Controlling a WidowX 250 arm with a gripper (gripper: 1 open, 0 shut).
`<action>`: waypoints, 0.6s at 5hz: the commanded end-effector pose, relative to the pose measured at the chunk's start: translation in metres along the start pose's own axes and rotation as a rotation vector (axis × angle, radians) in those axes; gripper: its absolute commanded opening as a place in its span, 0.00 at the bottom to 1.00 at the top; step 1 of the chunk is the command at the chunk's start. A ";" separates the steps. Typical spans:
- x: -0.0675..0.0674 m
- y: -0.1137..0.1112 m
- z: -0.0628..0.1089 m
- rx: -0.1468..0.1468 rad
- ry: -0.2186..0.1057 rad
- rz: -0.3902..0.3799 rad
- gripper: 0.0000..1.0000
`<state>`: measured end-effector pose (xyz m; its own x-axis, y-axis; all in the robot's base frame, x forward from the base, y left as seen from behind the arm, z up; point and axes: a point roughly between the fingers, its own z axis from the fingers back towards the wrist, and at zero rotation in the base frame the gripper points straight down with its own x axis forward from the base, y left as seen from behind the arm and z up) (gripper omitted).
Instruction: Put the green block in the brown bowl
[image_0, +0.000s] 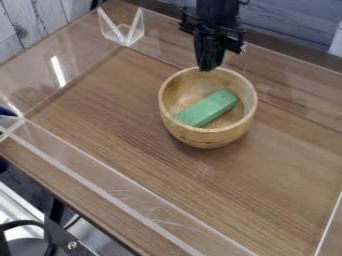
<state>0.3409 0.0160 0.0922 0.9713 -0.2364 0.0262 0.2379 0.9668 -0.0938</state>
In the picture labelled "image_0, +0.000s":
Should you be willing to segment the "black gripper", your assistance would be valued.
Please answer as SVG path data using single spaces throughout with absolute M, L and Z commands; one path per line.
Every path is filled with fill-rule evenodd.
M 239 7 L 183 7 L 180 12 L 179 29 L 194 36 L 199 69 L 211 71 L 222 64 L 226 50 L 243 51 L 246 30 L 239 23 Z

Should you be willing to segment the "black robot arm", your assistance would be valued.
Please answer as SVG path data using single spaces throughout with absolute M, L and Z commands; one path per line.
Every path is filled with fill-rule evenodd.
M 243 52 L 246 29 L 239 22 L 239 7 L 247 3 L 242 0 L 196 0 L 194 8 L 180 9 L 179 30 L 194 38 L 200 71 L 219 67 L 227 51 Z

